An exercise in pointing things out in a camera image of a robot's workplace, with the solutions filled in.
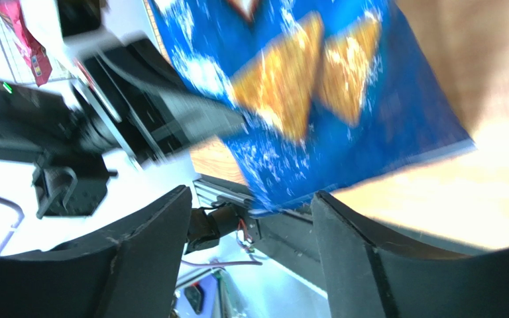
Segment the pink Real chips bag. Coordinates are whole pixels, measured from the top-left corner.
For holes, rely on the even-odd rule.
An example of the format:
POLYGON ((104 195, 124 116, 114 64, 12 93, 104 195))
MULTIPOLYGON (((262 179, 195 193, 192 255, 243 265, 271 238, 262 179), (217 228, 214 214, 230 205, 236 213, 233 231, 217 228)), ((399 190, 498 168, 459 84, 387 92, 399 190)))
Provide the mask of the pink Real chips bag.
POLYGON ((50 58, 45 47, 27 28, 21 2, 0 1, 0 18, 7 29, 13 33, 13 42, 31 70, 35 84, 40 87, 48 83, 52 73, 50 58))

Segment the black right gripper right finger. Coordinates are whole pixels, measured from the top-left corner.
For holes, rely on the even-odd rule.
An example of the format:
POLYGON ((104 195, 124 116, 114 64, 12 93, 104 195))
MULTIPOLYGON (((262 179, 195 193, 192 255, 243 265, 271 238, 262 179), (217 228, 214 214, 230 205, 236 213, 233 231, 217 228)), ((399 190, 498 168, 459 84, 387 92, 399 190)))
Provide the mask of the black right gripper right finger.
POLYGON ((469 256, 311 201, 332 317, 509 317, 509 248, 469 256))

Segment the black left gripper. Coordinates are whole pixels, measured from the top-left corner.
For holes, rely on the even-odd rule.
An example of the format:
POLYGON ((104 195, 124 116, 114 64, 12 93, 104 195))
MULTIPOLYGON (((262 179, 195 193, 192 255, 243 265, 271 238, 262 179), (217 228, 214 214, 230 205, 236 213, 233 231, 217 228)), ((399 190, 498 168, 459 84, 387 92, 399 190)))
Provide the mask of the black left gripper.
POLYGON ((191 92, 148 38, 86 54, 73 89, 61 95, 0 80, 0 160, 33 164, 36 216, 88 217, 117 176, 103 154, 163 161, 246 127, 242 114, 191 92))

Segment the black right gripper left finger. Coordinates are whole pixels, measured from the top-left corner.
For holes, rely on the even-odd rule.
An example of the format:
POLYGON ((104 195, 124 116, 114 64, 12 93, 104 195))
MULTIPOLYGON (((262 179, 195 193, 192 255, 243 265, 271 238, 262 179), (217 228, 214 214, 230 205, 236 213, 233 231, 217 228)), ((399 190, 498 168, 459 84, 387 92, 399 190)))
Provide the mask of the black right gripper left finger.
POLYGON ((180 185, 46 252, 0 256, 0 317, 168 317, 191 209, 180 185))

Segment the blue Doritos bag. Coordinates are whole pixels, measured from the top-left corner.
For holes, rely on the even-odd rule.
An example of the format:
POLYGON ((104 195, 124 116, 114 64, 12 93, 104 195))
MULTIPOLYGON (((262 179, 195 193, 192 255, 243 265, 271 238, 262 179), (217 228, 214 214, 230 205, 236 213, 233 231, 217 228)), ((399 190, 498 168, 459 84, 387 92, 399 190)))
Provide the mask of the blue Doritos bag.
POLYGON ((184 85, 243 115, 225 137, 270 215, 474 146, 395 1, 151 1, 184 85))

